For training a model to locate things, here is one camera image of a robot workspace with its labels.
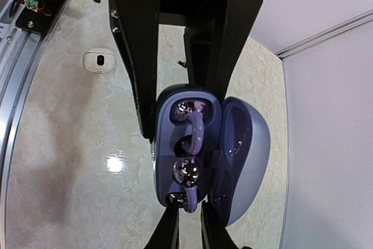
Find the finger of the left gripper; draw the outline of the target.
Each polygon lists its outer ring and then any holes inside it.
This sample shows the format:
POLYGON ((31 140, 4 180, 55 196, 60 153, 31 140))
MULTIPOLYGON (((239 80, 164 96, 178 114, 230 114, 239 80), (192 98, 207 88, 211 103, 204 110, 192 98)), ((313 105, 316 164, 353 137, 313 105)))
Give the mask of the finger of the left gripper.
POLYGON ((110 27, 131 82, 139 128, 154 137, 159 0, 109 0, 110 27))

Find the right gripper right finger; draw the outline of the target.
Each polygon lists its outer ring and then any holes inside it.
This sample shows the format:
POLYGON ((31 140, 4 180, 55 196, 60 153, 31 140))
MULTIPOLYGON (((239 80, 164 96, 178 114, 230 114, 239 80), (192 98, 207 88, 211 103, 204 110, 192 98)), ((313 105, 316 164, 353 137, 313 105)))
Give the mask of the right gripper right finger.
POLYGON ((238 249, 210 202, 202 202, 200 219, 202 248, 238 249))

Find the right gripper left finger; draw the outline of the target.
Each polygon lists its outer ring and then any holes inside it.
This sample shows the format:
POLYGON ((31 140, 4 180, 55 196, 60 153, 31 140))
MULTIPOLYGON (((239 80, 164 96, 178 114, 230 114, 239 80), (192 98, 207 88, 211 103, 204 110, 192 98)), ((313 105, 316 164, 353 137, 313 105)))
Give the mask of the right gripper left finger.
POLYGON ((166 207, 145 249, 179 248, 179 208, 177 204, 166 207))

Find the purple earbud charging case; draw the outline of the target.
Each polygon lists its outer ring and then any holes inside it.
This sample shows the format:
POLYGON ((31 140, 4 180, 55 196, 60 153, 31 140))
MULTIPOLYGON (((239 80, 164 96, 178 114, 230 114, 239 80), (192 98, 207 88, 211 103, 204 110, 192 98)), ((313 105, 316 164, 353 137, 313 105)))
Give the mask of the purple earbud charging case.
POLYGON ((268 125, 256 108, 241 99, 228 97, 219 102, 207 90, 186 84, 164 89, 156 105, 152 140, 154 185, 163 206, 170 204, 169 193, 184 191, 174 179, 173 164, 191 156, 175 151, 177 142, 192 133, 191 126, 171 119, 176 103, 184 99, 210 102, 203 146, 196 155, 203 168, 198 202, 207 199, 222 224, 229 226, 246 213, 262 184, 270 153, 268 125))

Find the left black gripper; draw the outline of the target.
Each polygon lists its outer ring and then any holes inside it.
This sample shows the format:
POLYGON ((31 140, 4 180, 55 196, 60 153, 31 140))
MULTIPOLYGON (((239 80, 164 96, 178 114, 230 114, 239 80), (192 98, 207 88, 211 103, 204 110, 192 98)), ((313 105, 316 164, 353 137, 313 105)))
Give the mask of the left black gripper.
POLYGON ((188 79, 226 96, 228 84, 263 0, 208 0, 184 32, 188 79))

